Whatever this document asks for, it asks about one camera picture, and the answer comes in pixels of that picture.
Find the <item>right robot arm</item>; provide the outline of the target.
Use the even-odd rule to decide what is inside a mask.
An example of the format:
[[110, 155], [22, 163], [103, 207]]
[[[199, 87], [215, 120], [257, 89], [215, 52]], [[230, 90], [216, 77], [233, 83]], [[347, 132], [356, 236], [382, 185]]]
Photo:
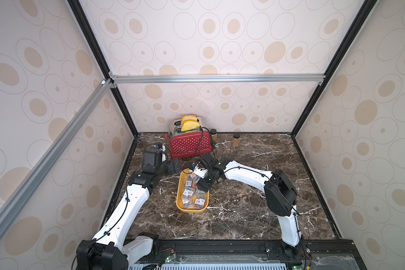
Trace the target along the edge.
[[279, 220], [284, 251], [297, 253], [302, 243], [297, 220], [297, 190], [284, 171], [264, 171], [228, 158], [218, 160], [205, 153], [192, 166], [191, 172], [200, 177], [197, 187], [204, 192], [208, 192], [220, 178], [245, 183], [264, 192], [269, 210]]

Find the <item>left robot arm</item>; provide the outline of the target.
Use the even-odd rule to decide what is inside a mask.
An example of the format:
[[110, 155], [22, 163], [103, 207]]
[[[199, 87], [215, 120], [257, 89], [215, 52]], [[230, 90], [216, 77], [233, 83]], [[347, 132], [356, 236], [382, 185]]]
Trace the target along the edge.
[[92, 240], [83, 240], [78, 245], [72, 270], [128, 270], [141, 258], [159, 252], [158, 237], [154, 234], [139, 235], [128, 244], [125, 240], [136, 215], [160, 179], [178, 173], [180, 167], [177, 159], [168, 157], [166, 147], [157, 144], [145, 150], [141, 168], [130, 176], [110, 218]]

